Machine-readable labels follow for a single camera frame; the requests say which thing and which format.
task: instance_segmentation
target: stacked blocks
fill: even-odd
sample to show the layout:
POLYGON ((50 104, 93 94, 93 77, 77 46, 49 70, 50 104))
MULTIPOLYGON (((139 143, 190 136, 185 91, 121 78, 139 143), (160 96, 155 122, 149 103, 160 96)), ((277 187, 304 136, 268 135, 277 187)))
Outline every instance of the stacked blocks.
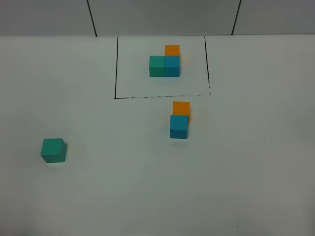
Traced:
POLYGON ((149 72, 150 77, 179 77, 179 45, 166 45, 165 56, 150 56, 149 72))
POLYGON ((170 138, 186 139, 188 136, 188 123, 190 116, 189 102, 173 102, 173 114, 170 122, 170 138))
POLYGON ((47 163, 65 162, 66 151, 63 139, 44 139, 40 155, 47 163))

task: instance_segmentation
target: teal cube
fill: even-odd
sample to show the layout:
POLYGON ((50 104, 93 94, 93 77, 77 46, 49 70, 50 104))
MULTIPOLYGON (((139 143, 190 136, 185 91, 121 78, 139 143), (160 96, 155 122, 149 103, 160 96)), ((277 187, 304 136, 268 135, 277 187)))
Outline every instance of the teal cube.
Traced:
POLYGON ((180 58, 179 56, 166 56, 164 59, 164 76, 179 77, 180 75, 180 58))
POLYGON ((188 136, 188 116, 171 115, 169 134, 171 139, 186 139, 188 136))
POLYGON ((165 56, 150 56, 150 77, 164 77, 164 58, 165 56))
POLYGON ((65 162, 66 152, 63 139, 44 139, 40 155, 47 163, 65 162))

